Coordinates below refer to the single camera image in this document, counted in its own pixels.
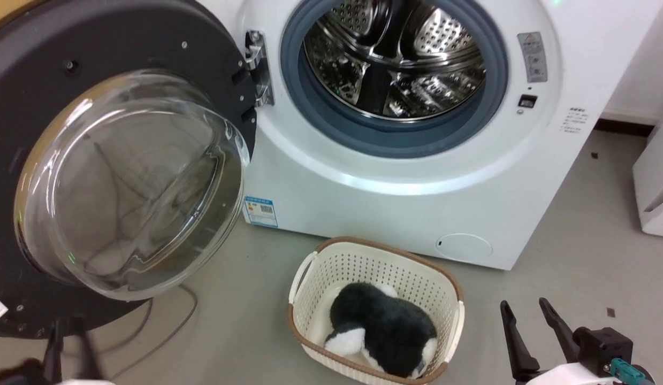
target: metal hinge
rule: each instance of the metal hinge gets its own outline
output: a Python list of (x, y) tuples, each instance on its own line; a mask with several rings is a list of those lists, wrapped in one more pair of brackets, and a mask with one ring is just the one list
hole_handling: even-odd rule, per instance
[(246, 68), (255, 81), (255, 107), (274, 105), (275, 93), (272, 90), (265, 35), (260, 31), (246, 32)]

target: warning label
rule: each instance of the warning label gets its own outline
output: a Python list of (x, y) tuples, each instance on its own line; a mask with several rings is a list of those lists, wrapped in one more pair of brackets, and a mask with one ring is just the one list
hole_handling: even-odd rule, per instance
[(588, 117), (585, 108), (571, 107), (559, 130), (567, 134), (580, 134), (581, 131), (586, 129)]

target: stuffed toy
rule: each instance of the stuffed toy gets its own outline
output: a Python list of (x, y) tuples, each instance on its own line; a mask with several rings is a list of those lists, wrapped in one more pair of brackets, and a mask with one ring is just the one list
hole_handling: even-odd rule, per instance
[(350, 283), (331, 305), (324, 348), (347, 357), (362, 353), (369, 365), (403, 378), (419, 378), (436, 355), (436, 327), (421, 307), (398, 298), (388, 285)]

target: white plastic basket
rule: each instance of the white plastic basket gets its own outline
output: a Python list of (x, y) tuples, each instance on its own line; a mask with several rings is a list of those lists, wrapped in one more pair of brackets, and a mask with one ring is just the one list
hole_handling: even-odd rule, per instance
[[(331, 333), (329, 310), (351, 282), (387, 283), (398, 296), (424, 309), (438, 331), (436, 357), (416, 380), (389, 375), (366, 365), (361, 354), (344, 358), (323, 348)], [(429, 383), (453, 358), (464, 324), (458, 282), (445, 269), (414, 254), (357, 238), (329, 239), (300, 265), (289, 293), (289, 326), (306, 353), (322, 365), (369, 385)]]

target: white wall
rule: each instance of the white wall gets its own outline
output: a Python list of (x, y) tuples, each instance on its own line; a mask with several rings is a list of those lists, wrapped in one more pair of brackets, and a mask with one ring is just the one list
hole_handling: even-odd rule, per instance
[(648, 125), (663, 118), (663, 7), (607, 104), (603, 118)]

